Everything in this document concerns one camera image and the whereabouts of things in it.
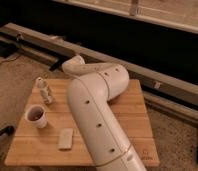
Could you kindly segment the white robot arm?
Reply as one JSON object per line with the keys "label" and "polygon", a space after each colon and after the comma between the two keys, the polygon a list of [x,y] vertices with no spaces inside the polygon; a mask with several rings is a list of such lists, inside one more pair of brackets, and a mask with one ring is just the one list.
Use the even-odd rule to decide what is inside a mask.
{"label": "white robot arm", "polygon": [[127,89],[127,69],[116,63],[86,64],[80,55],[62,69],[73,77],[68,105],[97,171],[147,171],[108,105]]}

